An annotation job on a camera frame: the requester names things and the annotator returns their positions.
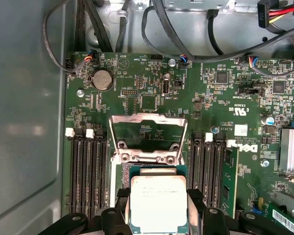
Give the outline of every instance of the yellow wire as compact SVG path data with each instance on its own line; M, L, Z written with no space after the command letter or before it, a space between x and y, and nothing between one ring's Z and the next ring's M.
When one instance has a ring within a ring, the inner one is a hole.
M276 22L277 20L281 19L282 17L284 17L286 14L281 15L281 16L277 16L274 17L273 19L269 20L269 23L272 24L273 22Z

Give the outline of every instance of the black cable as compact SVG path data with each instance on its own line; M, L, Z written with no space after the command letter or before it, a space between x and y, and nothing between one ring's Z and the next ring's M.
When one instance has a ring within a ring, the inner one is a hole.
M263 76L266 76L266 77L286 77L286 76L291 75L291 74L294 73L294 69L289 71L289 72L280 73L280 74L265 73L265 72L259 70L256 67L252 67L251 69L254 70L255 72L263 75Z
M103 0L93 0L93 3L94 3L97 7L103 7L103 5L104 5Z
M270 33L274 33L277 35L286 32L284 29L281 29L280 27L276 26L273 23L269 24L269 27L267 27L266 30L269 31ZM294 35L291 35L288 39L291 41L291 43L293 44L293 47L294 47Z
M62 5L67 4L70 0L62 0L61 2L59 2L57 5L55 5L53 8L51 8L49 10L49 12L44 16L44 20L43 20L43 38L44 38L44 43L47 49L47 52L51 58L51 60L55 63L55 65L57 65L60 69L62 69L65 72L69 72L69 73L75 73L76 71L78 71L80 68L82 68L84 66L84 64L86 63L86 61L82 61L79 65L77 65L74 69L67 69L65 67L63 67L55 58L51 47L50 47L50 43L49 43L49 39L48 39L48 33L47 33L47 25L48 25L48 19L50 17L50 15L57 10L58 8L60 8Z
M156 4L160 4L163 6L163 3L162 1L156 1ZM150 6L149 8L147 8L143 14L143 19L142 19L142 37L144 39L144 41L147 43L147 45L156 50L157 53L163 55L163 56L166 56L166 57L169 57L169 58L177 58L179 59L178 56L176 55L168 55L166 53L163 53L161 51L159 51L157 48L155 48L151 42L148 40L148 38L146 37L146 32L145 32L145 29L146 29L146 24L147 24L147 16L148 16L148 13L153 10L154 7L153 6ZM223 61L223 60L229 60L229 59L234 59L234 58L239 58L239 57L243 57L245 55L250 55L250 54L253 54L259 50L262 50L262 49L265 49L273 44L275 44L276 42L282 40L282 39L285 39L287 37L289 37L290 35L294 35L294 28L289 30L289 31L286 31L285 33L283 34L280 34L274 38L271 38L269 39L268 41L264 42L264 43L261 43L261 44L258 44L258 45L255 45L253 47L250 47L250 48L247 48L247 49L244 49L244 50L240 50L240 51L236 51L236 52L233 52L233 53L229 53L229 54L225 54L225 55L219 55L219 56L193 56L193 60L191 58L189 58L190 60L192 60L193 62L197 62L197 63L214 63L214 62L219 62L219 61Z
M131 3L131 0L125 0L124 5L122 7L122 11L127 11L130 6L130 3ZM123 43L124 43L125 32L126 32L126 24L127 24L127 19L125 17L121 17L119 36L116 43L116 52L121 52L123 49Z
M98 11L96 10L96 6L92 2L92 0L84 0L84 4L86 11L88 12L89 18L92 22L101 51L113 52L107 31L102 23Z
M173 28L168 18L163 2L161 0L152 0L152 3L154 5L154 8L161 22L161 25L164 28L167 36L175 44L175 46L182 52L182 54L185 54L188 59L193 61L194 56L188 51L188 49L185 47L185 45L182 43L182 41L178 37L175 29Z
M224 55L220 47L218 46L215 34L214 34L214 19L218 16L219 10L211 9L207 11L207 20L208 20L208 37L209 41L213 47L213 49L216 51L218 55Z

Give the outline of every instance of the white dimm latch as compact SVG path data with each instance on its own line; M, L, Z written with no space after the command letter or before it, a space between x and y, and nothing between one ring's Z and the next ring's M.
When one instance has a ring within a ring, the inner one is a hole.
M72 137L73 138L75 136L74 129L71 128L71 127L65 128L65 136L66 137Z
M93 139L95 136L94 130L93 129L86 129L86 138L91 138Z
M205 142L212 142L214 140L214 136L212 133L206 132L205 134Z

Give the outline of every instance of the screw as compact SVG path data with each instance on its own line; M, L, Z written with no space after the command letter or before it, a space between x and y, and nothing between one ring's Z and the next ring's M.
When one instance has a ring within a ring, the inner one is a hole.
M167 157L167 163L168 164L173 164L174 163L174 157L171 157L171 156Z
M175 66L176 66L176 60L174 60L174 59L170 59L170 60L168 61L168 65L169 65L170 67L175 67Z
M270 162L266 159L261 160L260 165L262 167L268 167L270 165Z
M129 159L129 155L127 153L122 154L122 160L127 161Z
M216 209L210 209L209 212L211 214L218 214L218 211Z
M85 95L85 92L83 89L79 89L79 90L77 90L76 95L78 97L82 98Z
M81 218L79 216L75 216L72 218L72 220L76 221L76 220L80 220Z
M138 8L139 10L142 10L142 9L143 9L144 4L143 4L142 2L139 2L139 3L137 3L136 5L137 5L137 8Z
M254 216L253 214L246 214L245 217L247 219L256 219L256 216Z

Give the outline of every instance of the label sticker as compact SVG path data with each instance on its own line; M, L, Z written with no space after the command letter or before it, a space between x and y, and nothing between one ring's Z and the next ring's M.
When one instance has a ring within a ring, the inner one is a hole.
M276 210L272 211L272 217L276 219L279 223L281 223L284 227L286 227L288 230L294 233L294 223L289 221L286 217L281 215Z
M247 125L234 125L234 135L235 136L247 136Z

